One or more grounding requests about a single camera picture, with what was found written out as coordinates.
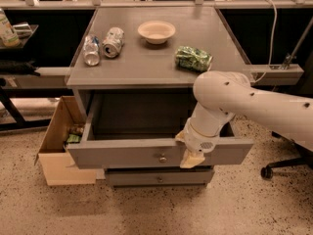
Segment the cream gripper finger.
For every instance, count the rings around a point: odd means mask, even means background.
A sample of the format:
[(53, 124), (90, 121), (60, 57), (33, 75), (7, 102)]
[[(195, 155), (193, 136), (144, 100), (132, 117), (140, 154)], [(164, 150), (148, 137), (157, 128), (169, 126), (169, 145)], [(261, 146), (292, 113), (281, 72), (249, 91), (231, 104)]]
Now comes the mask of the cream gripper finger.
[(182, 143), (185, 142), (185, 134), (183, 130), (181, 130), (179, 133), (176, 134), (175, 140), (178, 142), (182, 142)]
[(205, 157), (202, 152), (192, 152), (190, 150), (186, 150), (180, 163), (180, 167), (193, 168), (194, 166), (200, 165), (204, 160)]

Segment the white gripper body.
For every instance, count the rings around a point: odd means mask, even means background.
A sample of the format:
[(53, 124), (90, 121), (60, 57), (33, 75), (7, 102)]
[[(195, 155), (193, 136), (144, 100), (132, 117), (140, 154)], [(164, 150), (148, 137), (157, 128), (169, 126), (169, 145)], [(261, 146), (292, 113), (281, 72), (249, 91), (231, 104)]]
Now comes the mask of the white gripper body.
[(192, 153), (210, 153), (219, 141), (218, 136), (206, 137), (196, 132), (188, 119), (183, 129), (183, 141)]

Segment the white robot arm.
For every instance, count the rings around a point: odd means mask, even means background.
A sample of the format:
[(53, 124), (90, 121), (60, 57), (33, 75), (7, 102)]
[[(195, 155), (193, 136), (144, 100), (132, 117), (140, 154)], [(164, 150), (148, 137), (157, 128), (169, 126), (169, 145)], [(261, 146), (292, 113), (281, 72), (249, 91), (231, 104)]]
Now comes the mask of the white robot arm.
[(204, 161), (221, 143), (220, 131), (235, 115), (245, 116), (313, 151), (313, 100), (252, 88), (242, 73), (206, 71), (193, 85), (197, 100), (176, 139), (186, 146), (182, 168)]

